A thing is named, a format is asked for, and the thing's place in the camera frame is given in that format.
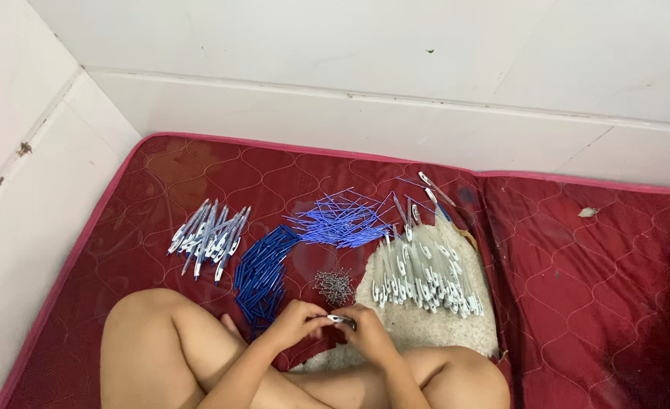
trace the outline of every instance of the pile of pens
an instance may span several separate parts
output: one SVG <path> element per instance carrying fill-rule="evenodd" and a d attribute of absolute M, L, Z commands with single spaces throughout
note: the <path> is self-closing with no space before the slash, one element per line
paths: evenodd
<path fill-rule="evenodd" d="M 188 219 L 174 234 L 166 255 L 174 252 L 186 253 L 186 263 L 181 275 L 186 273 L 191 260 L 195 258 L 194 280 L 198 280 L 201 264 L 210 258 L 212 266 L 218 263 L 214 284 L 219 283 L 224 266 L 239 247 L 240 235 L 249 217 L 251 206 L 241 209 L 229 220 L 227 220 L 229 208 L 222 204 L 221 213 L 217 216 L 218 209 L 218 199 L 214 204 L 211 204 L 209 199 L 204 200 L 191 219 Z"/>
<path fill-rule="evenodd" d="M 385 201 L 377 201 L 350 189 L 326 194 L 315 202 L 315 208 L 296 213 L 285 219 L 294 222 L 294 228 L 303 231 L 308 243 L 322 243 L 337 248 L 358 247 L 387 233 L 388 225 L 381 219 Z"/>
<path fill-rule="evenodd" d="M 235 301 L 251 324 L 250 342 L 257 330 L 275 321 L 286 292 L 282 277 L 287 269 L 282 261 L 299 241 L 297 233 L 280 225 L 249 247 L 236 268 L 232 290 L 239 289 Z"/>

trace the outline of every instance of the mattress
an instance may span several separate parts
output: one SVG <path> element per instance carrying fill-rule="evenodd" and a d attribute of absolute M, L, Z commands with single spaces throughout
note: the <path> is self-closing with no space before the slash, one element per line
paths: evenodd
<path fill-rule="evenodd" d="M 394 190 L 426 201 L 421 188 L 396 179 L 420 171 L 457 204 L 445 204 L 457 227 L 476 238 L 502 350 L 494 362 L 513 407 L 670 407 L 669 188 L 166 133 L 143 139 L 104 191 L 27 336 L 0 408 L 99 407 L 105 318 L 135 291 L 176 290 L 216 317 L 231 314 L 247 337 L 231 292 L 246 248 L 283 215 L 350 187 L 379 200 Z M 190 270 L 181 275 L 183 257 L 166 256 L 173 233 L 205 198 L 252 207 L 218 285 L 211 270 L 194 281 Z M 287 298 L 325 306 L 315 274 L 340 268 L 357 283 L 376 244 L 299 243 L 284 261 Z M 287 370 L 342 341 L 336 333 L 304 340 L 273 365 Z"/>

